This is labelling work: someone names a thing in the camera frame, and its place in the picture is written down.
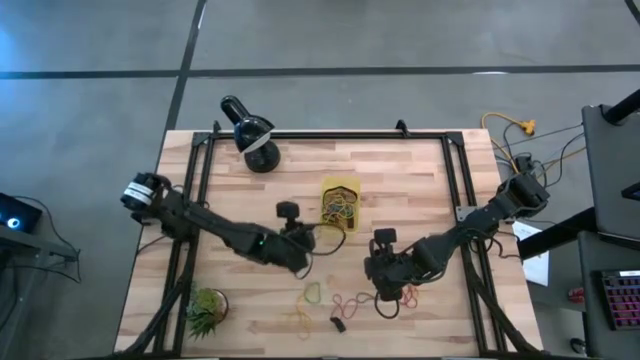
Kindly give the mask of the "yellow plastic bin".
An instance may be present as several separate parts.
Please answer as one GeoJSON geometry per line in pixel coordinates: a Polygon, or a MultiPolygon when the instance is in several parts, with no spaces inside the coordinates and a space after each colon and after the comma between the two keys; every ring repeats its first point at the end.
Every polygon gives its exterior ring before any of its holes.
{"type": "Polygon", "coordinates": [[[323,210],[323,194],[326,190],[338,186],[343,186],[355,191],[358,195],[358,200],[356,204],[356,212],[355,212],[355,228],[349,229],[348,227],[342,228],[347,233],[354,233],[358,230],[359,224],[359,210],[361,203],[361,194],[360,194],[360,180],[355,176],[327,176],[324,178],[322,183],[322,195],[321,195],[321,221],[322,221],[322,210],[323,210]]]}

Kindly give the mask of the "large black rubber band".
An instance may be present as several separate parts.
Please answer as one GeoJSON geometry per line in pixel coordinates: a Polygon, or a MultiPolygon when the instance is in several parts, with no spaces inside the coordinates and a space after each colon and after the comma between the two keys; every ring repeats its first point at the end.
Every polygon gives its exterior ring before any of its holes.
{"type": "Polygon", "coordinates": [[[353,204],[354,215],[355,215],[358,195],[355,191],[343,186],[330,188],[324,192],[322,214],[328,211],[329,203],[333,198],[337,198],[337,197],[342,197],[347,201],[351,202],[353,204]]]}

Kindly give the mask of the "red thin rubber band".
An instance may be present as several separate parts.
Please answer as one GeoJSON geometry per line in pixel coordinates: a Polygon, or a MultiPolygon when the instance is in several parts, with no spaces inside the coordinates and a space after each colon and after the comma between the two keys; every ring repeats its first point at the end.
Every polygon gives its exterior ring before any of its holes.
{"type": "Polygon", "coordinates": [[[348,299],[344,299],[340,294],[336,293],[332,296],[334,307],[331,312],[331,318],[351,319],[361,305],[373,300],[374,296],[367,292],[359,292],[348,299]]]}
{"type": "Polygon", "coordinates": [[[419,291],[414,285],[407,285],[402,292],[402,297],[399,303],[409,309],[414,309],[418,306],[419,291]]]}

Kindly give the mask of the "black desk lamp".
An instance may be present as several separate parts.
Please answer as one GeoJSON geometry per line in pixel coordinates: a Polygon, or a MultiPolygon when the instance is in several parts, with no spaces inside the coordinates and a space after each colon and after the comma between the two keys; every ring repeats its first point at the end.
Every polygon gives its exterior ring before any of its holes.
{"type": "Polygon", "coordinates": [[[271,140],[275,126],[266,118],[251,114],[235,96],[225,96],[221,110],[233,124],[233,137],[245,164],[255,173],[274,170],[281,159],[278,146],[271,140]]]}

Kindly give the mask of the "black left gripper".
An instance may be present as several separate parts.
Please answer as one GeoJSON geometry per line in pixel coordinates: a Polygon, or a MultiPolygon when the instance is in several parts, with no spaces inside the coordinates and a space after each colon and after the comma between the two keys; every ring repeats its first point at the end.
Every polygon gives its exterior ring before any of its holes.
{"type": "Polygon", "coordinates": [[[290,201],[276,204],[276,216],[285,219],[279,238],[284,244],[286,267],[291,272],[298,273],[309,265],[307,255],[315,249],[315,225],[299,221],[299,206],[290,201]]]}

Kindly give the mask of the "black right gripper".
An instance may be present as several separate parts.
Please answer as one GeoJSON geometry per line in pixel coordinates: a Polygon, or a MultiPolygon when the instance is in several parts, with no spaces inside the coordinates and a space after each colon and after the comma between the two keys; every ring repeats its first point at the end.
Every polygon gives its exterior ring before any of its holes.
{"type": "Polygon", "coordinates": [[[396,241],[395,229],[375,230],[369,241],[369,256],[364,259],[365,275],[376,288],[379,299],[385,302],[400,300],[405,286],[420,285],[421,280],[421,270],[412,255],[418,241],[395,253],[396,241]]]}

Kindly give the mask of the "black pole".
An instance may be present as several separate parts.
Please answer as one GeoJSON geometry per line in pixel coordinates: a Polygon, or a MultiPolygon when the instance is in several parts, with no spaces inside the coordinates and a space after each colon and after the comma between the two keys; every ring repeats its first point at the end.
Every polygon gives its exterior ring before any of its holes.
{"type": "Polygon", "coordinates": [[[601,105],[600,108],[606,122],[615,126],[622,126],[630,115],[640,110],[640,89],[637,89],[613,106],[601,105]]]}

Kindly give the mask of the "dark grey desk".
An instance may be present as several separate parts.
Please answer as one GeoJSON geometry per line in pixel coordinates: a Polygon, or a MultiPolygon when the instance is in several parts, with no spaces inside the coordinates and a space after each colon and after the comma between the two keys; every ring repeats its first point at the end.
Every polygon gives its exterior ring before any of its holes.
{"type": "Polygon", "coordinates": [[[612,330],[605,313],[600,271],[640,270],[640,249],[621,246],[612,238],[580,232],[580,269],[583,277],[583,316],[586,352],[604,360],[640,360],[640,330],[612,330]]]}

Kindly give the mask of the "green potted succulent plant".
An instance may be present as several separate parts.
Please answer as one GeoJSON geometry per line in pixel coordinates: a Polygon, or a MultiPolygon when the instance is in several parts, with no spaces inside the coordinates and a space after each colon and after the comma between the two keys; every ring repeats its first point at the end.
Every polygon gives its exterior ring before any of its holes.
{"type": "Polygon", "coordinates": [[[201,340],[216,333],[229,313],[227,296],[218,289],[193,287],[186,310],[189,337],[201,340]]]}

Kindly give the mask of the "black device with blue light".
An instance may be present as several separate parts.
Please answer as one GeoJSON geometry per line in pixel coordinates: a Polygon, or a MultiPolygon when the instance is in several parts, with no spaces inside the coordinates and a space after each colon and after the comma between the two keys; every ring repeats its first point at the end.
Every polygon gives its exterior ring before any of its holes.
{"type": "Polygon", "coordinates": [[[15,197],[0,193],[0,225],[10,230],[31,234],[34,232],[42,211],[15,197]]]}

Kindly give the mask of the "white paper sheet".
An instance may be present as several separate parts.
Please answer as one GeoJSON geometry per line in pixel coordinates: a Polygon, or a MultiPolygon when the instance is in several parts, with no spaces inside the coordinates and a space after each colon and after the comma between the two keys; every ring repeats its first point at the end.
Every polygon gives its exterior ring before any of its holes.
{"type": "MultiPolygon", "coordinates": [[[[513,233],[517,237],[517,241],[521,242],[537,233],[541,230],[525,223],[515,221],[512,224],[513,233]]],[[[542,254],[536,255],[532,258],[523,261],[523,270],[525,279],[528,282],[541,285],[544,287],[549,286],[549,252],[546,251],[542,254]]]]}

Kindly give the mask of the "black keyboard with lit keys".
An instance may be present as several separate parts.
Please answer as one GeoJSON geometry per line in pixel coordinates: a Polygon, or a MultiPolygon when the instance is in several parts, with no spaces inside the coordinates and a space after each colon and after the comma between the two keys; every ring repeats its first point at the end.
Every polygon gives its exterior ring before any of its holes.
{"type": "Polygon", "coordinates": [[[596,271],[595,279],[610,328],[640,330],[640,270],[596,271]]]}

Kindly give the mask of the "black aluminium table frame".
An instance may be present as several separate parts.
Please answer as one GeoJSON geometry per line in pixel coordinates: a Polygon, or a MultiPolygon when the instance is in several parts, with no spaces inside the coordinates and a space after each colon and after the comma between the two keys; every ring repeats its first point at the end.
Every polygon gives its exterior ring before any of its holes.
{"type": "Polygon", "coordinates": [[[416,286],[418,306],[382,301],[367,279],[364,259],[374,231],[393,228],[400,252],[459,222],[457,206],[482,208],[502,181],[486,131],[272,131],[281,159],[267,173],[250,171],[233,132],[172,131],[153,172],[172,188],[234,222],[275,231],[285,219],[276,204],[294,202],[299,221],[315,225],[315,249],[298,273],[235,254],[217,236],[197,230],[175,240],[161,224],[144,230],[114,355],[119,360],[296,358],[463,358],[525,360],[542,356],[518,242],[505,219],[487,239],[461,245],[438,280],[416,286]],[[358,230],[321,221],[327,176],[360,180],[358,230]],[[305,303],[311,337],[297,337],[294,310],[306,285],[319,282],[322,301],[305,303]],[[193,287],[222,291],[229,313],[214,335],[189,337],[187,305],[193,287]],[[330,322],[332,296],[374,296],[339,333],[330,322]]]}

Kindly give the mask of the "grey cart top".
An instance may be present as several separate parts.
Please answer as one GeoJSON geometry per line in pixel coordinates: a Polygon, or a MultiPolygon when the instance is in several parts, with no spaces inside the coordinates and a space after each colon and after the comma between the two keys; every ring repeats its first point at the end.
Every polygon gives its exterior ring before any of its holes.
{"type": "Polygon", "coordinates": [[[640,114],[612,125],[598,107],[581,110],[598,230],[640,240],[640,199],[623,191],[640,184],[640,114]]]}

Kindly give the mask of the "black cart beam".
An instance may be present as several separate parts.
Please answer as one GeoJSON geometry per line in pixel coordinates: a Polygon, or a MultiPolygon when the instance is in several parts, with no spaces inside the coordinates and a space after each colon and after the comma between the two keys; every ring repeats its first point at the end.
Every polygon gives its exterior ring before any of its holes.
{"type": "Polygon", "coordinates": [[[575,241],[580,232],[597,233],[595,209],[589,208],[551,227],[518,242],[522,260],[541,255],[549,250],[575,241]]]}

